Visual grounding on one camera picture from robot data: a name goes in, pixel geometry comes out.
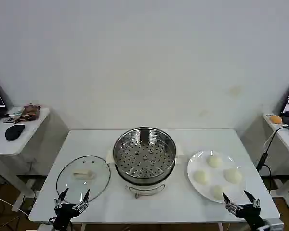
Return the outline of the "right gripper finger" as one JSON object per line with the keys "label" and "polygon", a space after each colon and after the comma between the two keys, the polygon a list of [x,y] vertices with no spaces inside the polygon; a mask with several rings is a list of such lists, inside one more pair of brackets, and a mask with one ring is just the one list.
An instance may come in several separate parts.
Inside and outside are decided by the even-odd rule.
{"label": "right gripper finger", "polygon": [[260,200],[256,199],[251,193],[244,190],[245,195],[249,199],[249,201],[253,204],[254,208],[260,208]]}
{"label": "right gripper finger", "polygon": [[225,202],[225,208],[233,215],[238,216],[243,208],[240,205],[231,202],[225,193],[223,193],[223,197]]}

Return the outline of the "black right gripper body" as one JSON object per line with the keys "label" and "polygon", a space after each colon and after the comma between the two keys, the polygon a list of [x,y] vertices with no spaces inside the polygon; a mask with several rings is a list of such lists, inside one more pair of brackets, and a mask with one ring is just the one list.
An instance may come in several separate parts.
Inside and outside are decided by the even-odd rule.
{"label": "black right gripper body", "polygon": [[260,217],[261,209],[254,207],[253,204],[239,205],[238,217],[243,218],[251,229],[258,229],[266,225],[266,222]]}

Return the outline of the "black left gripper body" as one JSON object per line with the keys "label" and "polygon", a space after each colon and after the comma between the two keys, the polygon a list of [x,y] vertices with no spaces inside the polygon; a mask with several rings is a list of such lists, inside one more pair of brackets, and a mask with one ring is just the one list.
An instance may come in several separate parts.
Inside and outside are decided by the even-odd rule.
{"label": "black left gripper body", "polygon": [[79,211],[75,208],[76,204],[61,204],[60,208],[55,209],[56,217],[53,222],[55,229],[67,229],[72,218],[79,215]]}

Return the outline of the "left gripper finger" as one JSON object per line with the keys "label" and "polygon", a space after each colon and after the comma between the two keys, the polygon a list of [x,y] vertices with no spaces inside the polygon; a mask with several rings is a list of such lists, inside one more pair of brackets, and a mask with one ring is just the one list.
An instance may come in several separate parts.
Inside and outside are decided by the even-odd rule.
{"label": "left gripper finger", "polygon": [[89,194],[90,194],[90,189],[87,190],[86,194],[84,195],[82,201],[72,207],[73,210],[78,211],[78,212],[83,212],[86,210],[86,208],[89,206]]}
{"label": "left gripper finger", "polygon": [[54,200],[55,207],[54,208],[61,208],[61,203],[64,201],[64,198],[68,192],[69,188],[66,188],[62,193],[59,194],[58,198]]}

